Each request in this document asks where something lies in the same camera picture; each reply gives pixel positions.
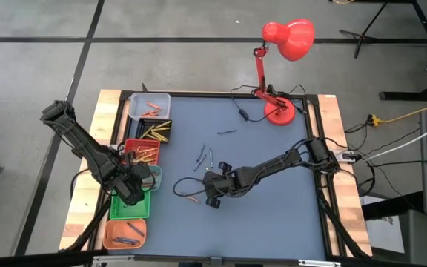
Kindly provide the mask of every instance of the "concrete floor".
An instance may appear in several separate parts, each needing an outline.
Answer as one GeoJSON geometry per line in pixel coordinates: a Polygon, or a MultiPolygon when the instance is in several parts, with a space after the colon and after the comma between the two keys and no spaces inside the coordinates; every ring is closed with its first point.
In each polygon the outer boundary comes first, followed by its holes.
{"type": "MultiPolygon", "coordinates": [[[[0,36],[87,35],[96,0],[0,0],[0,36]]],[[[427,1],[420,1],[427,16],[427,1]]],[[[341,38],[338,30],[361,31],[379,4],[336,5],[326,0],[194,1],[106,0],[96,36],[259,37],[267,21],[310,18],[318,38],[341,38]]],[[[411,5],[390,4],[370,29],[376,37],[423,38],[426,33],[411,5]]],[[[255,84],[251,55],[258,44],[92,44],[74,106],[79,123],[90,127],[100,89],[217,90],[255,84]]],[[[70,87],[82,44],[0,44],[0,256],[11,254],[29,205],[52,132],[39,121],[54,99],[70,87]]],[[[426,102],[382,102],[382,90],[419,91],[427,87],[427,47],[364,46],[353,59],[354,46],[318,44],[301,61],[287,62],[273,48],[265,58],[267,81],[277,90],[302,84],[308,93],[336,94],[346,127],[369,113],[391,118],[426,102]]],[[[363,151],[417,128],[417,117],[369,129],[363,151]]],[[[360,143],[362,133],[348,135],[360,143]]],[[[418,159],[419,145],[377,160],[418,159]]],[[[50,177],[27,253],[56,251],[70,203],[70,178],[79,160],[62,145],[50,177]]],[[[403,194],[421,189],[419,165],[384,168],[403,194]]],[[[369,170],[354,166],[359,180],[369,170]]],[[[394,197],[378,174],[375,193],[394,197]]],[[[129,266],[125,263],[113,266],[129,266]]],[[[146,263],[159,266],[158,263],[146,263]]]]}

